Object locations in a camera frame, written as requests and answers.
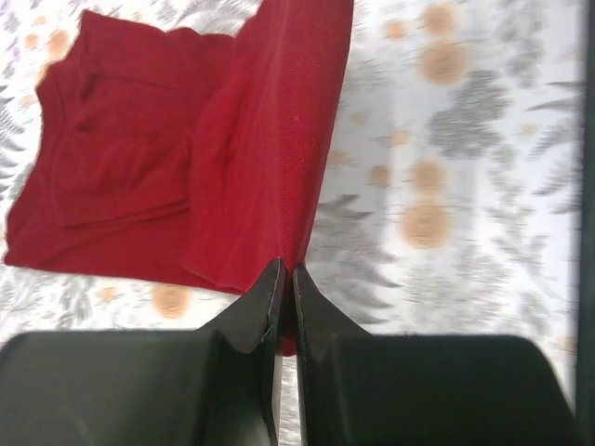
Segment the red t shirt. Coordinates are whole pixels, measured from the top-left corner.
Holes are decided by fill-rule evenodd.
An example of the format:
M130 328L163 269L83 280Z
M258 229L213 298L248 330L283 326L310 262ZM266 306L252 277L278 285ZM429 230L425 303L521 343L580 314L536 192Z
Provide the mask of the red t shirt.
M41 144L7 216L10 267L140 279L167 317L305 258L350 49L351 1L265 1L235 35L86 11L36 89Z

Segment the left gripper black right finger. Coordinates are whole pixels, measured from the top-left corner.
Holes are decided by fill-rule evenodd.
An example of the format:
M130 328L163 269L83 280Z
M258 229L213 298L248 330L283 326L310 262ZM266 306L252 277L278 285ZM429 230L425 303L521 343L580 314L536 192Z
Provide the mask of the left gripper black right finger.
M513 335L366 332L295 269L307 445L573 445L576 424L541 350Z

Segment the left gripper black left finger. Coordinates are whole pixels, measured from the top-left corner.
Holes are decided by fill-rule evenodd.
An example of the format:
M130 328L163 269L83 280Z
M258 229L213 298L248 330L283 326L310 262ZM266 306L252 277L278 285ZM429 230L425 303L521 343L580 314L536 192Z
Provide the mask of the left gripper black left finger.
M31 332L1 351L5 445L274 445L284 262L194 331Z

